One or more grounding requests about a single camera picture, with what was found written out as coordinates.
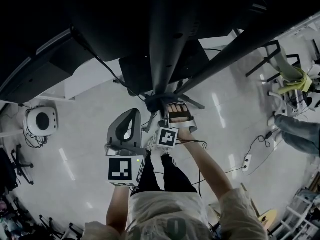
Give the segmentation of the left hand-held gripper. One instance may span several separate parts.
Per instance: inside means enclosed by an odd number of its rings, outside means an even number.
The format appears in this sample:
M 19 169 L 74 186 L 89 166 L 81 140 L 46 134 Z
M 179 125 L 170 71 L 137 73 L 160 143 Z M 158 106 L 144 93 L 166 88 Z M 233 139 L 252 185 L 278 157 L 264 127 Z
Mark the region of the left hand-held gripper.
M 107 181 L 115 187 L 137 187 L 148 155 L 142 147 L 142 120 L 137 108 L 121 114 L 108 128 Z

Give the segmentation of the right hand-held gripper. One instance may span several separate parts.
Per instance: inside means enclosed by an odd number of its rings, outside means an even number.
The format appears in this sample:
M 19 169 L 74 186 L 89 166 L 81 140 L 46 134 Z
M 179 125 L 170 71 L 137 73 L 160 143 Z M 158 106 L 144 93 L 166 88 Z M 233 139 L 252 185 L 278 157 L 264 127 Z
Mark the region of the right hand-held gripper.
M 158 129 L 154 133 L 153 144 L 156 147 L 173 149 L 176 146 L 179 129 L 189 128 L 189 131 L 192 133 L 198 128 L 186 104 L 184 105 L 184 112 L 187 118 L 185 122 L 170 122 L 169 107 L 169 104 L 163 105 L 163 120 L 158 122 Z

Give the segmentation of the person's right hand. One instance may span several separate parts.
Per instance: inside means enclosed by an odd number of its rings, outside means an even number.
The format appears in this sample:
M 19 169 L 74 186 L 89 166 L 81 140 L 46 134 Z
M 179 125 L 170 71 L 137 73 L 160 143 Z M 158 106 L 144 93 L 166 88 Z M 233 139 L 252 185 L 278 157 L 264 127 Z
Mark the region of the person's right hand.
M 187 122 L 185 103 L 172 103 L 169 106 L 169 120 L 171 123 Z

